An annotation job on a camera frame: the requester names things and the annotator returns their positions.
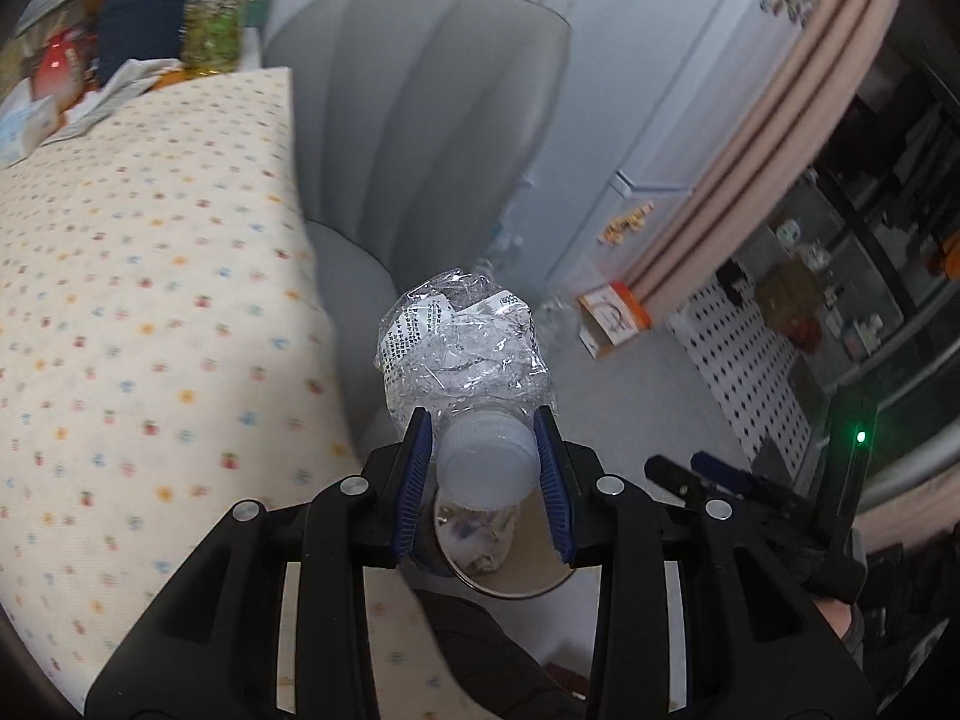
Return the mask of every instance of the bottle with green contents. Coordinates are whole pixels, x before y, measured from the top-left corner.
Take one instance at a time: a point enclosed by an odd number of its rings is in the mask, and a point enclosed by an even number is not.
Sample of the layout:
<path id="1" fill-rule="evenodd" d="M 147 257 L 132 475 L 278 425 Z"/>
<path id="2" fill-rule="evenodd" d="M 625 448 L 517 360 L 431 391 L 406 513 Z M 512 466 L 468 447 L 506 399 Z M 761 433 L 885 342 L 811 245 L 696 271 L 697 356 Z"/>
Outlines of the bottle with green contents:
<path id="1" fill-rule="evenodd" d="M 240 61 L 246 0 L 184 0 L 184 52 L 191 76 L 231 73 Z"/>

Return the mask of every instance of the metal screw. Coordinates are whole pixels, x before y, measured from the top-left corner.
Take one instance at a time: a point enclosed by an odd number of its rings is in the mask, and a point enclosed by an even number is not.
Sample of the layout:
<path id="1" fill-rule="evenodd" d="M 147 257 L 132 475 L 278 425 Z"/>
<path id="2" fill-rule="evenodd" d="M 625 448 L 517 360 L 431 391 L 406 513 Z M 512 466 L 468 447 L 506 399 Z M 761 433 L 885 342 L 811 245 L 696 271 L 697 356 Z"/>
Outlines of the metal screw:
<path id="1" fill-rule="evenodd" d="M 597 479 L 597 490 L 600 490 L 603 495 L 620 495 L 625 487 L 623 480 L 617 479 L 616 476 L 601 476 Z"/>
<path id="2" fill-rule="evenodd" d="M 344 495 L 363 495 L 370 488 L 370 482 L 362 476 L 347 476 L 340 483 L 340 492 Z"/>
<path id="3" fill-rule="evenodd" d="M 714 498 L 712 501 L 707 501 L 707 514 L 713 519 L 730 519 L 733 516 L 733 507 L 727 501 Z"/>
<path id="4" fill-rule="evenodd" d="M 260 507 L 256 501 L 240 501 L 233 507 L 231 514 L 237 522 L 250 522 L 251 519 L 260 514 Z"/>

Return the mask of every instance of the chair backrest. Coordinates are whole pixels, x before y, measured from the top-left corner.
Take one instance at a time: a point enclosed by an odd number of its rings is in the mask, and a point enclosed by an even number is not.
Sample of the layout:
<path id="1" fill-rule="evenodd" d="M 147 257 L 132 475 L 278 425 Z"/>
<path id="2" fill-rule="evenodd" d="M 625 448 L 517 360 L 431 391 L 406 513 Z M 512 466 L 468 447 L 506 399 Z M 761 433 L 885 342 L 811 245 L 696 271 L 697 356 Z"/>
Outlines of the chair backrest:
<path id="1" fill-rule="evenodd" d="M 304 213 L 400 290 L 469 265 L 549 123 L 569 25 L 525 0 L 314 0 L 275 35 L 293 69 Z"/>

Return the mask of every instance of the tablecloth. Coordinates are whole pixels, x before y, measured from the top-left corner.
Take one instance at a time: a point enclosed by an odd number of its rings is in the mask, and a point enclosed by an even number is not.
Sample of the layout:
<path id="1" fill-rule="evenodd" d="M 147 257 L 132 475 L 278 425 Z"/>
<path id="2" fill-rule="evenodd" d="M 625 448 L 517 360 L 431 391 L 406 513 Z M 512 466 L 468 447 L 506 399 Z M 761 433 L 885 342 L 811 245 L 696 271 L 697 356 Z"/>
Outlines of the tablecloth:
<path id="1" fill-rule="evenodd" d="M 200 79 L 0 172 L 0 602 L 76 707 L 235 501 L 359 469 L 289 100 L 282 69 Z M 400 575 L 368 571 L 368 617 L 385 718 L 488 716 Z"/>

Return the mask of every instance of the curtain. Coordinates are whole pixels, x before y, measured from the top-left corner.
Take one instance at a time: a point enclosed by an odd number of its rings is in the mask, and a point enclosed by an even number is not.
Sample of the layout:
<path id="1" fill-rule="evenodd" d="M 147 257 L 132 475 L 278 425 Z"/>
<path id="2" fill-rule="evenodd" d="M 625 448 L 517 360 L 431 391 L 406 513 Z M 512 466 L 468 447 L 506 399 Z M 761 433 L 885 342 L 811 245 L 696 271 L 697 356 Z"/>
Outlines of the curtain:
<path id="1" fill-rule="evenodd" d="M 770 214 L 837 126 L 899 0 L 821 0 L 803 35 L 628 284 L 652 319 L 696 292 Z"/>

